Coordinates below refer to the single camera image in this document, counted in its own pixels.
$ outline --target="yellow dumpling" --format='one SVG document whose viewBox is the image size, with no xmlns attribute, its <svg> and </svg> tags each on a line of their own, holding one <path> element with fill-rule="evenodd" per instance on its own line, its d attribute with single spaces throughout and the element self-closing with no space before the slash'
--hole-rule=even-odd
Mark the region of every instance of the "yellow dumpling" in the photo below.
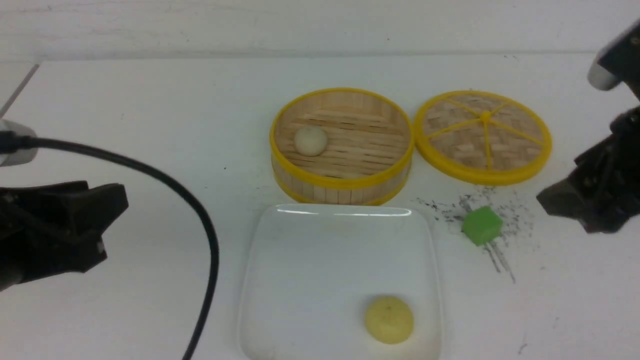
<svg viewBox="0 0 640 360">
<path fill-rule="evenodd" d="M 393 296 L 379 297 L 371 302 L 364 321 L 369 334 L 385 344 L 401 343 L 413 332 L 411 309 Z"/>
</svg>

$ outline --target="black cable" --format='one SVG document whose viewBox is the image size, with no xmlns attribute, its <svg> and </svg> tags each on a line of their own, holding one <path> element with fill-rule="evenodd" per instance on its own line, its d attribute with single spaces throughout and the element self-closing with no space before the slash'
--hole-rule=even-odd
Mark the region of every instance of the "black cable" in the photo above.
<svg viewBox="0 0 640 360">
<path fill-rule="evenodd" d="M 66 142 L 62 140 L 46 139 L 46 138 L 34 138 L 30 136 L 16 136 L 15 134 L 9 134 L 7 131 L 0 131 L 0 138 L 2 144 L 0 146 L 0 153 L 15 152 L 20 149 L 56 149 L 67 152 L 74 152 L 76 154 L 82 154 L 91 156 L 93 158 L 102 159 L 111 163 L 116 163 L 124 167 L 137 170 L 143 174 L 149 175 L 154 179 L 168 186 L 171 190 L 175 191 L 180 197 L 182 197 L 187 204 L 189 204 L 200 217 L 204 231 L 207 233 L 207 239 L 209 240 L 209 249 L 211 250 L 211 265 L 209 266 L 209 280 L 207 282 L 207 290 L 204 294 L 204 300 L 202 301 L 202 308 L 200 309 L 200 315 L 198 315 L 198 321 L 196 321 L 195 329 L 191 335 L 191 340 L 185 350 L 182 360 L 190 360 L 193 356 L 193 352 L 198 345 L 198 340 L 204 325 L 207 322 L 207 315 L 209 314 L 209 308 L 211 307 L 211 301 L 213 300 L 213 293 L 216 289 L 216 281 L 218 280 L 218 267 L 220 262 L 220 246 L 218 245 L 218 237 L 216 236 L 216 230 L 213 227 L 211 218 L 207 214 L 207 210 L 202 206 L 200 201 L 184 186 L 178 183 L 169 175 L 164 172 L 151 167 L 140 161 L 130 159 L 126 156 L 115 154 L 106 150 L 98 149 L 96 147 L 82 145 L 80 143 Z"/>
</svg>

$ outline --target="white wall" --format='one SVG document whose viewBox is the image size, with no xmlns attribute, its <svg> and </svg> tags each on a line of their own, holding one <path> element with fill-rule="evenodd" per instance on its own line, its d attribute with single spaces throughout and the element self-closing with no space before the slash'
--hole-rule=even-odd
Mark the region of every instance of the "white wall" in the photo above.
<svg viewBox="0 0 640 360">
<path fill-rule="evenodd" d="M 639 0 L 0 0 L 0 61 L 594 51 Z"/>
</svg>

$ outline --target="yellow rim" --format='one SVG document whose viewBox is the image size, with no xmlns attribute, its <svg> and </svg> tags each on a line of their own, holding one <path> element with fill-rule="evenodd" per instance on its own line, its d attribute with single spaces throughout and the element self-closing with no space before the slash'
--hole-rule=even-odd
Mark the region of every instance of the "yellow rim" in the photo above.
<svg viewBox="0 0 640 360">
<path fill-rule="evenodd" d="M 282 191 L 287 194 L 290 198 L 294 199 L 297 202 L 307 202 L 307 203 L 311 203 L 311 204 L 320 204 L 320 202 L 318 201 L 314 201 L 311 199 L 307 199 L 306 197 L 299 195 L 297 193 L 294 193 L 290 188 L 288 188 L 286 185 L 284 185 L 284 183 L 280 180 L 280 178 L 278 177 L 278 174 L 276 174 L 276 172 L 273 172 L 273 177 L 276 179 L 276 183 L 278 184 L 278 186 L 282 189 Z M 408 176 L 408 172 L 407 172 L 407 176 L 404 177 L 404 179 L 402 179 L 402 182 L 400 183 L 400 185 L 398 185 L 397 188 L 394 189 L 394 191 L 386 194 L 385 196 L 370 201 L 366 204 L 362 204 L 362 205 L 366 205 L 366 206 L 377 206 L 377 205 L 382 205 L 385 202 L 393 199 L 394 196 L 396 196 L 400 190 L 402 190 L 404 188 L 404 184 L 406 184 L 406 181 L 409 179 Z"/>
<path fill-rule="evenodd" d="M 500 99 L 504 101 L 504 104 L 494 109 L 492 113 L 495 113 L 497 110 L 502 108 L 505 104 L 512 104 L 514 106 L 517 106 L 521 110 L 525 111 L 528 116 L 534 119 L 534 121 L 540 128 L 540 131 L 542 132 L 542 138 L 543 138 L 542 142 L 537 139 L 533 139 L 526 134 L 520 133 L 516 129 L 511 129 L 510 127 L 507 128 L 506 130 L 511 131 L 512 133 L 518 136 L 524 137 L 528 140 L 532 140 L 533 142 L 541 145 L 542 152 L 540 153 L 540 155 L 534 161 L 530 162 L 524 167 L 516 168 L 513 170 L 507 170 L 507 171 L 496 171 L 496 170 L 483 170 L 478 168 L 466 167 L 465 165 L 462 165 L 453 160 L 450 160 L 449 158 L 441 154 L 440 151 L 438 151 L 431 145 L 428 137 L 424 135 L 424 131 L 422 128 L 422 120 L 424 119 L 426 112 L 435 103 L 448 99 L 452 96 L 457 96 L 457 95 L 483 95 L 483 96 L 493 97 L 495 99 Z M 458 104 L 458 106 L 461 106 L 462 108 L 470 110 L 463 104 Z M 478 119 L 469 120 L 468 122 L 462 123 L 462 125 L 460 126 L 469 125 L 474 121 L 478 121 Z M 498 122 L 492 122 L 492 124 L 493 125 L 498 124 L 498 126 L 500 126 Z M 549 156 L 551 155 L 551 149 L 552 149 L 551 134 L 549 133 L 549 130 L 547 129 L 547 125 L 545 125 L 544 121 L 542 121 L 542 119 L 540 119 L 536 113 L 534 113 L 531 109 L 524 106 L 523 104 L 520 104 L 517 101 L 509 99 L 508 97 L 493 94 L 490 92 L 465 90 L 465 91 L 447 92 L 442 95 L 438 95 L 430 99 L 429 101 L 425 102 L 424 105 L 420 107 L 420 110 L 418 110 L 418 113 L 416 114 L 415 119 L 413 121 L 413 126 L 414 126 L 413 128 L 414 135 L 416 138 L 416 146 L 418 147 L 418 151 L 422 154 L 425 160 L 427 160 L 430 164 L 432 164 L 435 168 L 439 169 L 443 173 L 469 183 L 497 186 L 497 185 L 515 184 L 521 181 L 525 181 L 531 178 L 532 176 L 536 175 L 540 170 L 542 170 L 542 168 L 545 166 L 545 163 L 549 159 Z M 452 128 L 449 127 L 441 131 L 444 132 L 451 129 Z M 487 161 L 491 162 L 489 143 L 486 136 L 485 136 L 485 141 L 486 141 Z"/>
<path fill-rule="evenodd" d="M 408 146 L 406 152 L 404 153 L 402 158 L 400 158 L 400 160 L 397 163 L 393 164 L 388 169 L 383 170 L 383 171 L 381 171 L 381 172 L 379 172 L 379 173 L 377 173 L 375 175 L 371 175 L 371 176 L 367 176 L 367 177 L 361 177 L 359 179 L 334 179 L 334 178 L 324 177 L 324 176 L 320 176 L 320 175 L 313 174 L 311 172 L 302 170 L 301 168 L 297 167 L 296 165 L 293 165 L 289 160 L 287 160 L 287 158 L 284 157 L 284 155 L 282 155 L 280 150 L 278 150 L 278 147 L 276 145 L 276 140 L 275 140 L 276 124 L 278 123 L 278 119 L 280 119 L 282 114 L 285 111 L 287 111 L 287 109 L 289 109 L 291 106 L 296 104 L 298 101 L 306 99 L 307 97 L 310 97 L 310 96 L 313 96 L 313 95 L 317 95 L 317 94 L 322 94 L 322 93 L 325 93 L 325 92 L 335 92 L 335 91 L 359 92 L 359 93 L 362 93 L 362 94 L 366 94 L 366 95 L 370 95 L 370 96 L 373 96 L 373 97 L 377 97 L 377 98 L 389 103 L 389 105 L 393 106 L 397 111 L 400 112 L 400 114 L 402 114 L 404 120 L 407 123 L 407 126 L 409 127 L 409 130 L 410 130 L 410 133 L 411 133 L 411 138 L 409 140 L 409 146 Z M 269 132 L 269 144 L 271 145 L 271 153 L 275 157 L 276 161 L 280 164 L 280 166 L 286 172 L 290 173 L 292 176 L 297 177 L 298 179 L 300 179 L 300 180 L 302 180 L 302 181 L 304 181 L 306 183 L 311 183 L 311 184 L 316 185 L 316 186 L 322 186 L 324 188 L 331 188 L 331 189 L 337 189 L 337 190 L 353 190 L 353 189 L 359 189 L 359 188 L 368 188 L 369 186 L 374 186 L 374 185 L 377 185 L 377 184 L 380 184 L 380 183 L 384 183 L 386 180 L 389 180 L 392 177 L 398 175 L 398 173 L 400 173 L 402 171 L 404 166 L 411 160 L 411 154 L 413 152 L 413 143 L 414 142 L 415 142 L 415 135 L 413 133 L 413 127 L 411 126 L 411 122 L 409 120 L 409 116 L 407 116 L 407 114 L 400 108 L 400 106 L 398 106 L 396 103 L 394 103 L 393 101 L 387 99 L 386 97 L 384 97 L 382 95 L 379 95 L 379 94 L 376 94 L 374 92 L 370 92 L 370 91 L 367 91 L 367 90 L 356 89 L 356 88 L 329 88 L 329 89 L 322 89 L 322 90 L 317 90 L 317 91 L 314 91 L 314 92 L 310 92 L 308 94 L 302 95 L 302 96 L 294 99 L 289 104 L 287 104 L 284 108 L 282 108 L 280 110 L 280 112 L 278 112 L 278 115 L 276 115 L 276 118 L 273 120 L 273 124 L 271 125 L 271 131 Z"/>
</svg>

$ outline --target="dough ball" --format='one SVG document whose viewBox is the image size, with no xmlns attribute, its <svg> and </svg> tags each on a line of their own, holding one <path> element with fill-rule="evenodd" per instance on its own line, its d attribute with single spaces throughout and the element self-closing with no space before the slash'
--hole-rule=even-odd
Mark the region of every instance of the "dough ball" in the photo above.
<svg viewBox="0 0 640 360">
<path fill-rule="evenodd" d="M 296 132 L 293 145 L 301 155 L 318 156 L 326 148 L 327 137 L 324 130 L 317 126 L 305 126 Z"/>
<path fill-rule="evenodd" d="M 364 316 L 365 326 L 374 339 L 385 344 L 407 340 L 413 332 L 413 313 L 397 297 L 385 296 L 373 300 Z"/>
</svg>

